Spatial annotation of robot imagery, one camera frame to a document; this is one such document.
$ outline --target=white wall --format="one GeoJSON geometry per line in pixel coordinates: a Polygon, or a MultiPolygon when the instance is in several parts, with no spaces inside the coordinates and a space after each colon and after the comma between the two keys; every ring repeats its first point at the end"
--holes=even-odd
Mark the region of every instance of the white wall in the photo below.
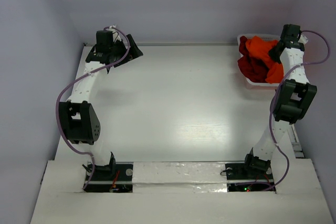
{"type": "Polygon", "coordinates": [[[29,223],[81,40],[60,0],[0,0],[0,223],[29,223]]]}
{"type": "MultiPolygon", "coordinates": [[[[301,29],[315,30],[328,39],[332,54],[322,65],[307,66],[309,81],[317,85],[318,93],[304,119],[297,123],[297,131],[306,156],[312,158],[320,177],[322,189],[336,221],[336,1],[298,0],[288,20],[301,29]]],[[[309,36],[304,54],[305,61],[326,56],[323,40],[309,36]]]]}
{"type": "Polygon", "coordinates": [[[115,23],[137,42],[235,42],[281,32],[295,0],[63,0],[81,38],[115,23]]]}

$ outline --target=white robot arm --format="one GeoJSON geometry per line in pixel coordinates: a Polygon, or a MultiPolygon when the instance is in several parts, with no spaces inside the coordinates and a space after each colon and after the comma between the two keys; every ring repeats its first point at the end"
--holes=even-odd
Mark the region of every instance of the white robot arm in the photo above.
{"type": "Polygon", "coordinates": [[[264,175],[270,168],[279,141],[292,124],[304,117],[317,92],[317,87],[309,83],[302,65],[307,38],[301,35],[300,26],[284,25],[283,28],[279,43],[270,50],[269,55],[274,61],[282,61],[284,66],[293,70],[280,84],[278,95],[270,108],[271,130],[276,143],[268,124],[259,142],[246,155],[244,167],[237,172],[249,178],[264,175]]]}
{"type": "MultiPolygon", "coordinates": [[[[74,87],[72,95],[66,102],[59,103],[59,118],[62,130],[66,138],[78,145],[76,148],[81,152],[91,152],[95,156],[96,165],[109,164],[113,155],[102,148],[102,141],[95,143],[100,135],[100,122],[91,104],[95,97],[99,84],[109,73],[106,70],[91,73],[93,70],[120,61],[127,53],[126,47],[117,31],[110,27],[108,30],[97,31],[97,43],[89,52],[83,75],[86,78],[74,87]]],[[[128,61],[142,56],[143,53],[136,46],[132,36],[127,35],[129,40],[129,53],[114,67],[118,67],[128,61]]]]}

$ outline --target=plastic container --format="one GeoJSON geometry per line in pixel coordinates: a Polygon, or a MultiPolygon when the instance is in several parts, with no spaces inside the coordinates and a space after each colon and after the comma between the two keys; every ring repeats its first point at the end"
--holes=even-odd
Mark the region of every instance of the plastic container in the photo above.
{"type": "MultiPolygon", "coordinates": [[[[264,41],[271,41],[271,40],[280,40],[280,36],[278,35],[271,35],[271,34],[240,34],[238,35],[238,47],[240,45],[240,38],[241,36],[245,36],[248,39],[252,39],[254,36],[258,36],[259,38],[263,39],[264,41]]],[[[283,66],[283,72],[287,73],[289,69],[286,66],[283,66]]],[[[245,86],[248,89],[275,89],[279,86],[278,83],[260,83],[260,82],[252,82],[250,79],[245,77],[245,86]]]]}

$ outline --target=cloth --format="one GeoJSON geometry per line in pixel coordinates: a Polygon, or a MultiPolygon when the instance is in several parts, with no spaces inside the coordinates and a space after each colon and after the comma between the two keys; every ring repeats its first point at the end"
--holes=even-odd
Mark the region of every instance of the cloth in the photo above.
{"type": "Polygon", "coordinates": [[[268,68],[262,60],[251,58],[245,46],[247,38],[241,36],[239,44],[239,52],[243,55],[238,60],[238,66],[242,74],[252,82],[266,82],[268,68]]]}
{"type": "Polygon", "coordinates": [[[268,83],[279,83],[284,75],[282,64],[273,61],[268,55],[268,51],[275,47],[277,43],[277,40],[263,41],[257,36],[247,40],[245,43],[250,57],[262,60],[269,69],[266,78],[266,82],[268,83]]]}

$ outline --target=white platform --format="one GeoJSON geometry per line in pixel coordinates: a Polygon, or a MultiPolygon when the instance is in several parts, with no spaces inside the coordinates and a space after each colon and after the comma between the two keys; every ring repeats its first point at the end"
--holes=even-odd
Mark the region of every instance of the white platform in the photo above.
{"type": "MultiPolygon", "coordinates": [[[[267,125],[274,92],[244,87],[238,48],[141,50],[143,57],[111,71],[92,102],[104,147],[119,162],[243,160],[267,125]]],[[[77,76],[88,51],[84,48],[77,76]]],[[[94,194],[81,192],[85,171],[80,165],[88,158],[60,141],[32,223],[332,223],[311,161],[295,159],[287,134],[281,147],[291,168],[278,194],[223,193],[223,163],[200,165],[201,172],[190,163],[183,163],[187,168],[136,163],[134,181],[142,187],[134,193],[94,194]],[[198,190],[196,184],[211,188],[198,190]],[[213,187],[220,190],[212,193],[213,187]]],[[[272,168],[277,181],[286,168],[278,153],[272,168]]]]}

